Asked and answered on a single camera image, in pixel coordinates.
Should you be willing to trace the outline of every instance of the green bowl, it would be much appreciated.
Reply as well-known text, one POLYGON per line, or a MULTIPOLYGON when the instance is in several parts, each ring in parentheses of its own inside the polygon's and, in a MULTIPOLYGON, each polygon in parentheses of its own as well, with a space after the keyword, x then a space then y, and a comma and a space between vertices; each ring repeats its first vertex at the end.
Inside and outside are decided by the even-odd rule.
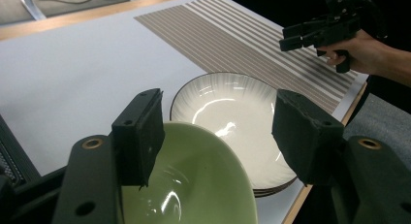
POLYGON ((232 150, 203 127, 164 124, 148 187, 123 187, 125 223, 257 224, 251 183, 232 150))

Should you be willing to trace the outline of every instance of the table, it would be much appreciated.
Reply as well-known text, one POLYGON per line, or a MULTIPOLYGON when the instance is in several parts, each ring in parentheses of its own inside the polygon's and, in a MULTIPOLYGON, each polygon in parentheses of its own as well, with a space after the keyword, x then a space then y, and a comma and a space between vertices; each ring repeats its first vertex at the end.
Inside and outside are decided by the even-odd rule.
MULTIPOLYGON (((162 14, 168 14, 158 11, 168 8, 175 10, 175 8, 178 9, 180 5, 185 4, 193 12, 202 15, 197 20, 203 21, 204 19, 209 20, 210 17, 216 17, 215 14, 208 16, 210 13, 218 12, 207 7, 208 4, 204 4, 203 1, 137 0, 0 28, 0 55, 2 55, 0 62, 6 65, 4 68, 8 68, 8 70, 2 69, 0 76, 18 79, 18 84, 15 80, 1 80, 0 90, 3 90, 1 95, 5 99, 3 103, 0 103, 0 111, 16 133, 16 137, 21 140, 22 136, 32 133, 30 130, 38 129, 42 136, 39 137, 37 144, 41 144, 42 140, 49 140, 51 145, 56 145, 61 142, 70 143, 84 136, 105 134, 109 131, 105 127, 110 127, 111 119, 99 120, 98 117, 93 117, 93 121, 83 122, 81 126, 77 126, 70 114, 75 112, 80 119, 87 119, 96 113, 104 116, 117 116, 116 111, 122 110, 138 91, 152 88, 153 85, 162 86, 163 90, 168 91, 165 92, 163 100, 166 104, 163 113, 167 113, 174 94, 187 80, 210 71, 209 68, 199 66, 204 59, 188 59, 189 56, 183 52, 183 49, 194 50, 194 48, 184 46, 181 42, 167 41, 170 32, 162 31, 161 28, 156 28, 155 24, 150 23, 154 18, 158 20, 164 17, 162 14), (148 70, 144 73, 142 71, 130 72, 136 65, 148 70), (171 72, 167 68, 174 68, 175 71, 171 72), (135 77, 139 78, 138 87, 134 85, 136 81, 132 79, 135 77), (10 87, 17 87, 17 89, 7 90, 10 87), (94 110, 84 111, 82 109, 92 107, 93 104, 96 105, 94 110), (45 120, 49 123, 40 125, 43 128, 39 128, 39 122, 43 123, 45 120), (24 121, 24 128, 27 129, 21 128, 21 121, 24 121), (61 126, 77 126, 77 128, 65 127, 64 131, 58 131, 61 130, 61 126), (59 136, 52 139, 50 133, 59 134, 59 136)), ((223 1, 224 5, 228 4, 230 10, 234 7, 234 12, 241 11, 239 15, 245 15, 249 21, 255 22, 257 20, 263 26, 262 28, 268 26, 268 31, 275 30, 278 34, 280 26, 275 25, 275 23, 255 15, 230 0, 217 1, 223 1)), ((226 20, 226 23, 221 25, 226 27, 230 24, 226 20)), ((232 34, 234 32, 227 29, 224 30, 226 33, 232 34)), ((253 48, 257 48, 256 50, 260 52, 265 49, 256 45, 253 45, 253 48)), ((307 51, 301 55, 291 52, 287 55, 289 57, 287 60, 292 61, 294 58, 307 58, 306 55, 313 55, 314 49, 304 50, 307 51)), ((282 61, 282 57, 275 58, 272 55, 265 57, 271 57, 279 64, 288 62, 282 61)), ((321 59, 313 60, 320 60, 312 62, 313 65, 321 64, 321 59)), ((301 78, 306 80, 299 72, 297 75, 296 80, 301 78)), ((350 75, 350 77, 352 83, 346 90, 340 92, 342 94, 340 98, 335 98, 338 101, 325 105, 342 122, 347 120, 350 110, 359 99, 366 78, 357 74, 350 75)), ((330 73, 330 78, 331 82, 338 80, 338 77, 332 73, 330 73)), ((312 82, 312 85, 324 90, 320 80, 312 82)), ((21 142, 24 148, 26 145, 24 140, 21 142)), ((40 167, 39 171, 43 175, 56 169, 56 166, 64 165, 65 155, 68 155, 69 151, 69 148, 60 146, 48 148, 27 146, 24 149, 34 161, 35 166, 40 167)), ((310 186, 304 187, 297 180, 283 192, 257 199, 260 223, 292 222, 309 190, 310 186)))

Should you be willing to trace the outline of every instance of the finger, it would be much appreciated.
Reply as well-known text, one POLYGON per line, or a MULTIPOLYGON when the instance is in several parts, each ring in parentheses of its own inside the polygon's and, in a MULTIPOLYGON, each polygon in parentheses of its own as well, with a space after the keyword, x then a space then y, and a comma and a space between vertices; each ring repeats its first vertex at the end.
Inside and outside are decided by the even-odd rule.
POLYGON ((327 47, 318 47, 317 50, 329 52, 330 50, 327 47))
POLYGON ((329 60, 327 60, 327 64, 331 66, 336 66, 341 64, 345 59, 346 57, 344 55, 337 56, 336 58, 330 58, 329 60))
POLYGON ((348 48, 350 47, 351 40, 352 39, 347 39, 347 40, 343 40, 343 41, 331 44, 329 46, 324 47, 324 50, 326 51, 348 50, 348 48))
POLYGON ((328 57, 330 59, 336 59, 338 57, 338 54, 335 51, 326 51, 326 50, 320 50, 323 51, 324 54, 322 56, 328 57))
POLYGON ((373 39, 368 33, 366 33, 364 30, 360 29, 357 33, 356 33, 356 38, 358 39, 373 39))

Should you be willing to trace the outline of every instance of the gray floor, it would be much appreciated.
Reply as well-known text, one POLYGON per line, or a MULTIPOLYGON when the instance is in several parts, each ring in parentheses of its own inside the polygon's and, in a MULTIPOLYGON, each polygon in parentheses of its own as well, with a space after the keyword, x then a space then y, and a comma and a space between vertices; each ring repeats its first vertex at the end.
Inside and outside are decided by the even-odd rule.
POLYGON ((34 20, 20 0, 0 0, 0 26, 34 20))
POLYGON ((411 115, 369 94, 346 126, 344 139, 365 136, 388 145, 411 171, 411 115))

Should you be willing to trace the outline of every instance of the human hand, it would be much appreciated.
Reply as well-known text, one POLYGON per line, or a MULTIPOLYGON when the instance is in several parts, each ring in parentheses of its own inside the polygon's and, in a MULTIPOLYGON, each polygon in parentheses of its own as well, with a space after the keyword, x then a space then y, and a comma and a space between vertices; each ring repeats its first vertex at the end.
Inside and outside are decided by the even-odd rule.
POLYGON ((365 31, 360 30, 352 39, 332 44, 326 47, 319 47, 318 50, 325 51, 329 59, 327 64, 338 65, 346 60, 346 56, 338 55, 337 50, 347 50, 350 56, 350 68, 354 71, 369 75, 378 74, 381 68, 381 61, 388 46, 375 40, 365 31))

